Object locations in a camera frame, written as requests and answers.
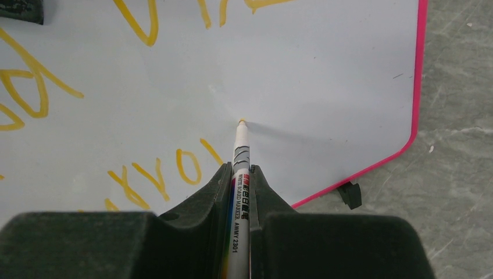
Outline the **red-framed whiteboard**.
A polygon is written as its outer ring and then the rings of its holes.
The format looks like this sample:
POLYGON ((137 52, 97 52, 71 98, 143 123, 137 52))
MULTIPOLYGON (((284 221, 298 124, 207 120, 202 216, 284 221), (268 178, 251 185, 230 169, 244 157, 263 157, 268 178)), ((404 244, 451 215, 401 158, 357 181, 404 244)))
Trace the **red-framed whiteboard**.
POLYGON ((162 213, 233 158, 299 206, 417 134, 427 1, 46 1, 1 20, 1 223, 162 213))

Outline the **white marker pen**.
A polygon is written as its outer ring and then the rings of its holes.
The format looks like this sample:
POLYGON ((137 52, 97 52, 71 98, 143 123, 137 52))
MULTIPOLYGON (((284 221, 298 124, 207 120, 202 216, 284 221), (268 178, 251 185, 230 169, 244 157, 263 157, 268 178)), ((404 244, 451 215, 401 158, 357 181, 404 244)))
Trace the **white marker pen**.
POLYGON ((225 250, 220 278, 249 278, 249 181, 250 148, 246 121, 241 119, 235 134, 230 181, 230 204, 225 250))

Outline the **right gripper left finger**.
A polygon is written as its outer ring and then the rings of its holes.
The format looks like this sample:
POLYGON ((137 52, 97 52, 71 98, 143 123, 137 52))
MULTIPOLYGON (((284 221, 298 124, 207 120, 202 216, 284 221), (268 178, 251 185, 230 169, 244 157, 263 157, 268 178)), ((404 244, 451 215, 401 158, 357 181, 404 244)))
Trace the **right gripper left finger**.
POLYGON ((2 278, 219 278, 231 164, 152 212, 27 212, 1 230, 2 278))

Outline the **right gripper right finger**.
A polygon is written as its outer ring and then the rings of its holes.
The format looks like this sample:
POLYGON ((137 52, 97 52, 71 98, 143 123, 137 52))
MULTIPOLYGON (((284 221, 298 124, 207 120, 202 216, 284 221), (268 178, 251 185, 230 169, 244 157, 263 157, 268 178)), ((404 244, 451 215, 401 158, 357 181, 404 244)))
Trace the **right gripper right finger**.
POLYGON ((252 278, 434 278, 416 230, 395 216, 299 213, 250 173, 252 278))

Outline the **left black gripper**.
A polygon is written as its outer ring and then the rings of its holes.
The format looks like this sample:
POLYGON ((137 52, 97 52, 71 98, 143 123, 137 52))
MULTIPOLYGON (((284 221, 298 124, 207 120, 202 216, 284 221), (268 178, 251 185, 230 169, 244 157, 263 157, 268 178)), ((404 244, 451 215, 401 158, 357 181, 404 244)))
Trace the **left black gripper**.
POLYGON ((43 0, 1 0, 1 17, 44 24, 43 0))

